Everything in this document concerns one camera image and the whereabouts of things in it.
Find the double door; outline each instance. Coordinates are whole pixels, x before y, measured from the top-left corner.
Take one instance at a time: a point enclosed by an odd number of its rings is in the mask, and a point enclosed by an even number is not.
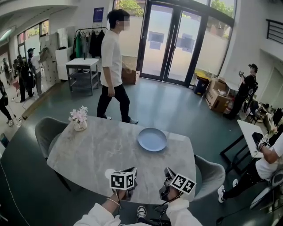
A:
[[[199,55],[194,53],[201,48],[201,23],[196,11],[148,1],[138,59],[141,77],[189,86]]]

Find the white sneaker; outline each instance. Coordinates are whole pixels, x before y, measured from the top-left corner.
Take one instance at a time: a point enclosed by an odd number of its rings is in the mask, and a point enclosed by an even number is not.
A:
[[[9,121],[9,127],[12,127],[13,125],[14,125],[13,120],[10,120],[10,121]]]
[[[142,218],[146,217],[146,209],[142,206],[138,207],[138,210],[137,210],[137,219],[139,219],[140,217]]]
[[[232,184],[233,184],[233,188],[236,187],[238,185],[238,179],[235,179]]]
[[[225,199],[223,198],[223,195],[225,193],[225,188],[224,188],[224,185],[222,185],[218,190],[217,190],[217,193],[218,193],[218,201],[220,203],[223,203],[225,201]]]
[[[138,124],[138,120],[135,120],[135,119],[131,119],[129,121],[130,124]]]

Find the black railing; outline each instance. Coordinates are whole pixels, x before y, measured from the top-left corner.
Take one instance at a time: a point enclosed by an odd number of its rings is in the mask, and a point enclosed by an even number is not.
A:
[[[267,39],[283,44],[283,23],[266,19],[268,22]]]

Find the person in white shirt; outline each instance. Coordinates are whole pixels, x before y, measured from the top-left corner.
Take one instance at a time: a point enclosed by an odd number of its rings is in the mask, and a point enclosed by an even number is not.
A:
[[[137,124],[137,120],[129,117],[130,100],[122,85],[122,55],[119,44],[119,34],[130,24],[130,15],[122,9],[112,10],[107,19],[110,30],[105,34],[101,45],[101,74],[102,93],[97,106],[97,117],[111,119],[105,115],[106,109],[115,97],[120,102],[122,121]]]
[[[122,200],[126,191],[119,191],[119,199]],[[179,191],[170,187],[168,194],[169,200],[173,200],[179,195]],[[118,207],[118,198],[112,195],[107,201],[100,206],[98,203],[90,210],[88,215],[84,215],[81,220],[75,223],[74,226],[118,226],[121,223],[120,216],[113,217],[114,211]],[[187,209],[189,201],[181,198],[175,199],[170,202],[166,211],[173,226],[201,226],[200,222],[190,213]],[[139,207],[137,211],[137,223],[131,224],[132,226],[146,226],[153,225],[146,219],[146,209]]]
[[[270,150],[261,144],[260,152],[264,154],[264,157],[251,164],[239,182],[235,179],[231,190],[226,192],[223,185],[218,189],[220,203],[240,195],[243,191],[259,182],[270,181],[278,166],[283,164],[283,134],[280,135]]]
[[[27,51],[28,53],[28,63],[31,64],[31,73],[35,75],[35,85],[38,95],[42,94],[41,90],[41,68],[39,64],[40,55],[34,56],[34,48],[30,48]]]

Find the white cable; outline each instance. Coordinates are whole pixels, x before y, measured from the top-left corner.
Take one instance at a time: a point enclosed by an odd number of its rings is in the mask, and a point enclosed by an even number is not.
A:
[[[11,192],[10,185],[9,185],[9,182],[8,182],[6,173],[5,173],[4,169],[3,169],[3,166],[2,166],[1,161],[0,161],[0,165],[1,165],[1,168],[2,168],[3,173],[4,173],[4,175],[5,175],[6,182],[7,182],[7,184],[8,184],[8,188],[9,188],[10,194],[11,194],[11,196],[12,196],[12,199],[13,199],[13,201],[14,201],[14,204],[15,204],[15,206],[17,207],[17,209],[18,209],[19,213],[21,214],[22,218],[23,218],[23,219],[25,220],[25,222],[27,223],[27,225],[30,226],[30,224],[29,224],[29,223],[27,222],[27,220],[24,218],[24,216],[22,215],[21,211],[19,210],[19,208],[18,208],[18,206],[17,206],[17,204],[16,204],[16,202],[15,202],[14,196],[13,196],[13,194],[12,194],[12,192]]]

